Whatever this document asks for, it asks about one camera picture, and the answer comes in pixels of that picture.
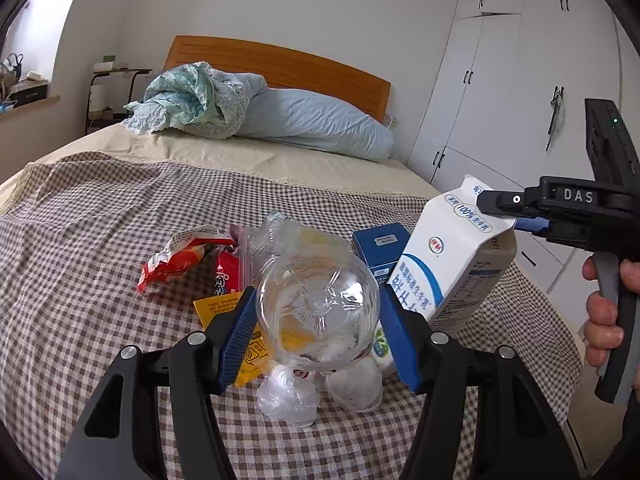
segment gripper handle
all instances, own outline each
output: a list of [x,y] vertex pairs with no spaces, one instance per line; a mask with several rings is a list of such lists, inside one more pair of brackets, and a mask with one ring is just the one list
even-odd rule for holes
[[593,263],[600,286],[600,295],[618,306],[616,325],[625,331],[620,346],[607,351],[607,358],[598,368],[595,394],[609,404],[626,406],[640,361],[640,308],[638,295],[628,290],[620,279],[620,261],[615,254],[597,252]]

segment yellow paper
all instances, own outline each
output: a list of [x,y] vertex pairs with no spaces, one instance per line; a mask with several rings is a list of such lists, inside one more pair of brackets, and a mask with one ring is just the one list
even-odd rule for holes
[[[200,318],[202,326],[206,328],[217,314],[235,309],[240,300],[240,296],[240,292],[233,292],[231,294],[212,296],[211,298],[194,301],[193,306],[196,308],[196,313]],[[256,325],[254,333],[251,335],[251,339],[249,339],[249,345],[244,353],[235,385],[244,386],[250,380],[255,379],[262,373],[262,366],[264,366],[269,359],[269,353],[262,341],[260,326]]]
[[306,330],[281,330],[280,338],[282,347],[294,352],[315,341],[313,335]]

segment blue box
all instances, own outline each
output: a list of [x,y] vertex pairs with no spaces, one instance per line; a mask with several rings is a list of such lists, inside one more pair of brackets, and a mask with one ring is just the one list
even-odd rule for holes
[[389,274],[400,259],[409,233],[400,223],[354,231],[353,248],[369,267],[379,285],[386,283]]

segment wooden headboard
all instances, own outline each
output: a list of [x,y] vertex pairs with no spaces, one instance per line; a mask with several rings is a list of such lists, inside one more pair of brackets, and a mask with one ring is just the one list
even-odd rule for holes
[[391,85],[337,61],[255,41],[176,36],[164,69],[206,61],[223,72],[261,74],[271,88],[300,88],[331,95],[382,122]]

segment beige bed sheet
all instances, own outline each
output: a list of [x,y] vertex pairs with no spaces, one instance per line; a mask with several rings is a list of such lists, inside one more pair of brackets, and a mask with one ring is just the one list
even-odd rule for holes
[[[141,136],[130,133],[120,124],[75,140],[36,162],[54,162],[80,152],[103,152],[137,162],[176,160],[322,189],[402,193],[424,198],[439,194],[430,184],[392,159],[379,164],[263,140],[235,137],[201,139],[177,130]],[[8,199],[19,177],[20,173],[17,173],[0,184],[0,205]]]

